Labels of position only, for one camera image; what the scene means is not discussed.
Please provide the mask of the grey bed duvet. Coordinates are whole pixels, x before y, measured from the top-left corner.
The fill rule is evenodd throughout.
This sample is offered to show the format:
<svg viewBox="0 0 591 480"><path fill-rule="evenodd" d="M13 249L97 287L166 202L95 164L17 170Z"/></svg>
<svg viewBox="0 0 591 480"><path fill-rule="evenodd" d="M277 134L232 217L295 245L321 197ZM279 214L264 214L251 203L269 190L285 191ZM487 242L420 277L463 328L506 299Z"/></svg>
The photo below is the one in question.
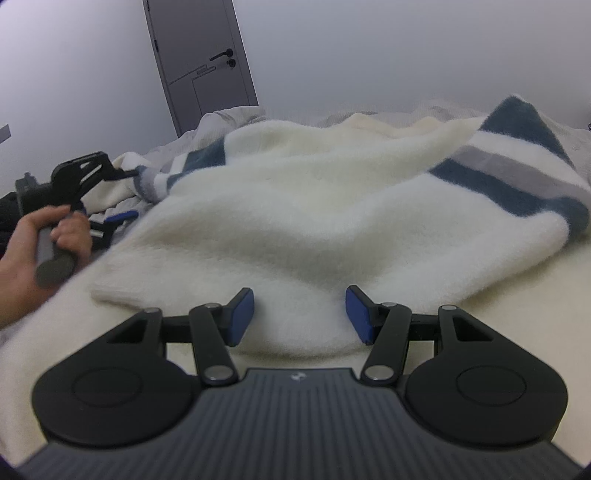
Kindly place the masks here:
<svg viewBox="0 0 591 480"><path fill-rule="evenodd" d="M440 121L484 118L484 114L443 101L431 101L412 113L335 114L317 122L293 122L328 128L356 114L394 128L433 117ZM128 153L120 166L143 164L174 172L183 154L202 150L230 132L267 119L259 107L236 107L208 114L198 127L146 155ZM1 336L1 452L20 463L44 443L30 397L37 378L49 367L113 328L141 308L95 300L90 292L97 259L34 314ZM564 377L569 408L558 443L580 461L590 456L590 238L582 235L536 266L508 277L459 302L464 309L551 364ZM368 349L332 356L245 355L232 353L239 368L360 368Z"/></svg>

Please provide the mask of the cream and blue fleece sweater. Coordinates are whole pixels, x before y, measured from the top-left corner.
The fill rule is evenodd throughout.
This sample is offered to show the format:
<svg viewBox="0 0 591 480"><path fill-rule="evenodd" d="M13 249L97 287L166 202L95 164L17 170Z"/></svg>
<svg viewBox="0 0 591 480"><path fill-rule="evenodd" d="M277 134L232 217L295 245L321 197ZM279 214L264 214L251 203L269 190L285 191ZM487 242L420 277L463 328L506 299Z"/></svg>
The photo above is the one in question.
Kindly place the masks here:
<svg viewBox="0 0 591 480"><path fill-rule="evenodd" d="M245 355L360 347L346 287L420 312L528 270L590 229L590 186L528 102L394 128L266 121L190 153L97 263L97 301L180 314L242 287Z"/></svg>

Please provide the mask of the black garment at left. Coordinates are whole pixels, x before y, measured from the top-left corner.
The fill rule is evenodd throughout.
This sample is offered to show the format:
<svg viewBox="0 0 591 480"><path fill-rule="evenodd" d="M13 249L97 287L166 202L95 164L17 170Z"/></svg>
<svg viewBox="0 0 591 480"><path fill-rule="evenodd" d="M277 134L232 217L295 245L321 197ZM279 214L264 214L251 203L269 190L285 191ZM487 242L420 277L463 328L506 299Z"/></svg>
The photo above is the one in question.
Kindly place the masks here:
<svg viewBox="0 0 591 480"><path fill-rule="evenodd" d="M17 194L10 192L0 199L0 256L5 255L10 238L16 229L21 215Z"/></svg>

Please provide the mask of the grey bedroom door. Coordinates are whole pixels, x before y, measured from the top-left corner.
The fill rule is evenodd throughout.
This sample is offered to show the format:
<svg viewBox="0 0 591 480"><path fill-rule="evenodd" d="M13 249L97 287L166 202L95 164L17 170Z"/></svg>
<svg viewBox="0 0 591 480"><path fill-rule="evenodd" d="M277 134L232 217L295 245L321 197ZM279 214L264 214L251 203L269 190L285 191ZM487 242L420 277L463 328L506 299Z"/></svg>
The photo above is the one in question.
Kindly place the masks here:
<svg viewBox="0 0 591 480"><path fill-rule="evenodd" d="M207 113L259 104L231 1L148 0L143 7L177 135ZM209 61L228 48L232 58Z"/></svg>

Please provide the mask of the grey wall switch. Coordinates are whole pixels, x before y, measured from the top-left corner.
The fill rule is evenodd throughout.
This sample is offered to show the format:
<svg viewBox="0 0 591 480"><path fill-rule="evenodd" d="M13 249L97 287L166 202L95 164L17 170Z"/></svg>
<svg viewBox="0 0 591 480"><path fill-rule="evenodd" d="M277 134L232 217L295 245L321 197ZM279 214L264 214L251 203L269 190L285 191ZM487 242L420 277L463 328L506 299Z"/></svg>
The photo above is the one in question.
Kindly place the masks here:
<svg viewBox="0 0 591 480"><path fill-rule="evenodd" d="M0 144L4 143L11 137L10 126L5 124L0 128Z"/></svg>

